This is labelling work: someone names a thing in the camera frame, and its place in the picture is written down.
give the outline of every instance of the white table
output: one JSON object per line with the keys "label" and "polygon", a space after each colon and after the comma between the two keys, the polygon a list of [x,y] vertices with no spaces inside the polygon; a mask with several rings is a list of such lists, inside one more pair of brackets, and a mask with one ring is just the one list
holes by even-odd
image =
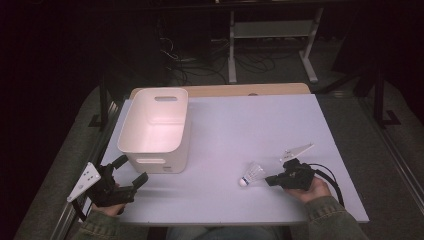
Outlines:
{"label": "white table", "polygon": [[[102,165],[122,155],[117,141],[130,104],[127,100],[123,106]],[[238,180],[250,162],[276,165],[285,149],[311,142],[315,147],[299,160],[330,168],[346,209],[357,221],[369,221],[315,95],[190,97],[189,111],[186,169],[180,174],[150,174],[135,201],[127,204],[122,222],[149,226],[304,222],[302,204],[281,187],[271,188],[263,181],[242,188]],[[114,172],[121,186],[131,185],[137,176],[130,163]]]}

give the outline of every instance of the controller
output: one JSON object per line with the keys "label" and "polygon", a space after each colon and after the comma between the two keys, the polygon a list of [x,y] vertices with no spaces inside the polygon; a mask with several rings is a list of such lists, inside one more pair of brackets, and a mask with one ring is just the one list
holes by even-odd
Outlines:
{"label": "controller", "polygon": [[287,161],[283,164],[285,171],[275,176],[265,178],[269,186],[281,186],[285,189],[303,189],[308,191],[315,170],[306,163],[300,163],[297,158]]}

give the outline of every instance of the human hand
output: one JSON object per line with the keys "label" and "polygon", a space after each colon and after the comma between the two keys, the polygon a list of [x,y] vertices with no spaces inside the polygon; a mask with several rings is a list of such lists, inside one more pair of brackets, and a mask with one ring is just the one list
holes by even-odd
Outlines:
{"label": "human hand", "polygon": [[97,207],[96,204],[93,203],[93,210],[102,212],[108,216],[115,217],[118,213],[125,208],[126,203],[113,205],[110,207]]}
{"label": "human hand", "polygon": [[321,178],[314,177],[308,191],[301,189],[284,189],[285,192],[307,203],[319,197],[332,196],[327,183]]}

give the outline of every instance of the black wire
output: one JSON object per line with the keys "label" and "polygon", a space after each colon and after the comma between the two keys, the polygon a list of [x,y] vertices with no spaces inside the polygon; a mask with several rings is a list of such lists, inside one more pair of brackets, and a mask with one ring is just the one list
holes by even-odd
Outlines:
{"label": "black wire", "polygon": [[334,176],[333,172],[329,168],[327,168],[326,166],[321,165],[321,164],[317,164],[317,163],[311,163],[311,164],[308,164],[308,165],[309,166],[319,166],[319,167],[327,169],[327,171],[330,172],[331,176],[333,176],[334,182],[337,183],[336,177]]}

